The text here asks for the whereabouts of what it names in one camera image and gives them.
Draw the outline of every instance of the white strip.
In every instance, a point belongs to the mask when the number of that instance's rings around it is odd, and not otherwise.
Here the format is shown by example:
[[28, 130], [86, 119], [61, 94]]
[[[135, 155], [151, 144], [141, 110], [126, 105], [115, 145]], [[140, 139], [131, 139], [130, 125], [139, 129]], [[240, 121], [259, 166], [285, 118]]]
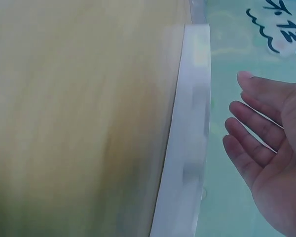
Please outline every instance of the white strip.
[[209, 26], [186, 26], [150, 237], [195, 236], [209, 129], [210, 53]]

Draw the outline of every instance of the chinese characters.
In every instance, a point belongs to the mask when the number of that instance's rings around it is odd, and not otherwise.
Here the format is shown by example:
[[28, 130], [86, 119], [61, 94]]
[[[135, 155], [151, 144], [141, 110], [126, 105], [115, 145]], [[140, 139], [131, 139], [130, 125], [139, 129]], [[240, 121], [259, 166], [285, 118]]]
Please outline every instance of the chinese characters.
[[[278, 3], [275, 3], [274, 0], [265, 0], [265, 2], [268, 5], [263, 6], [263, 9], [273, 10], [276, 16], [285, 16], [285, 14], [288, 16], [292, 16], [292, 14], [286, 8], [283, 0], [279, 0]], [[252, 19], [253, 24], [260, 27], [259, 33], [261, 36], [265, 37], [268, 40], [267, 44], [269, 49], [275, 53], [280, 53], [272, 45], [273, 37], [268, 36], [264, 33], [265, 26], [258, 24], [257, 18], [254, 17], [250, 13], [250, 11], [251, 9], [247, 9], [247, 15]], [[280, 33], [282, 34], [282, 36], [284, 37], [287, 43], [289, 44], [296, 43], [296, 23], [294, 23], [292, 20], [287, 20], [287, 24], [277, 24], [276, 27], [279, 29]]]

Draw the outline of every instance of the finger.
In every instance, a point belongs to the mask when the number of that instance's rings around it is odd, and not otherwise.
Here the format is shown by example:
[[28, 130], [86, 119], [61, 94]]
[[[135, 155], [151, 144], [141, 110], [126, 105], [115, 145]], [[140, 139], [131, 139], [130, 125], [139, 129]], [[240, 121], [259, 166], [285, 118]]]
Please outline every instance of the finger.
[[242, 178], [245, 180], [248, 187], [251, 189], [253, 183], [257, 179], [258, 175], [262, 171], [262, 167], [259, 166], [243, 149], [238, 140], [227, 135], [223, 138], [223, 146], [227, 152], [227, 155], [231, 159], [239, 171]]
[[273, 120], [275, 123], [277, 123], [281, 127], [283, 126], [281, 113], [278, 110], [274, 109], [271, 106], [268, 106], [268, 105], [265, 105], [265, 104], [261, 103], [260, 101], [256, 100], [255, 98], [248, 95], [244, 91], [242, 91], [242, 93], [241, 93], [241, 98], [251, 108], [253, 108], [256, 111], [259, 111], [261, 114], [264, 114], [265, 116], [267, 116], [268, 118]]
[[275, 151], [279, 150], [286, 138], [282, 128], [239, 101], [232, 102], [229, 109], [240, 122], [251, 129], [269, 147]]
[[225, 122], [228, 133], [234, 136], [248, 153], [262, 168], [267, 166], [276, 155], [275, 152], [261, 144], [245, 127], [235, 118], [228, 118]]
[[237, 79], [244, 92], [278, 111], [296, 96], [296, 83], [254, 77], [248, 72], [239, 72]]

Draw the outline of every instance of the human hand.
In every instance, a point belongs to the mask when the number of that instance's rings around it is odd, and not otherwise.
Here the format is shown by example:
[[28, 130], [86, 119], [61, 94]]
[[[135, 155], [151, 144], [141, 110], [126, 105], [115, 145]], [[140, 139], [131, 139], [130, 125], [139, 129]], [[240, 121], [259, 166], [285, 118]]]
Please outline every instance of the human hand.
[[229, 133], [223, 138], [225, 150], [264, 218], [284, 235], [296, 237], [296, 83], [252, 77], [247, 72], [237, 78], [248, 106], [238, 101], [230, 104], [238, 120], [225, 122]]

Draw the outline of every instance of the palm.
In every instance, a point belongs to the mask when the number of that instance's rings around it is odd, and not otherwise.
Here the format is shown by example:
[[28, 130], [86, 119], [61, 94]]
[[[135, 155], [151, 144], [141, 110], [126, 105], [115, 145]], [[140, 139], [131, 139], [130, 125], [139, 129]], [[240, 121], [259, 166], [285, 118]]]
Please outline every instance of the palm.
[[[242, 99], [251, 108], [237, 101], [230, 104], [230, 111], [238, 120], [229, 118], [225, 123], [230, 134], [223, 140], [226, 152], [251, 189], [266, 220], [283, 234], [296, 237], [296, 99], [281, 105], [283, 108], [279, 110], [248, 95], [246, 90], [254, 95], [259, 93], [256, 92], [259, 85], [239, 83], [245, 91]], [[239, 121], [269, 148], [255, 139]]]

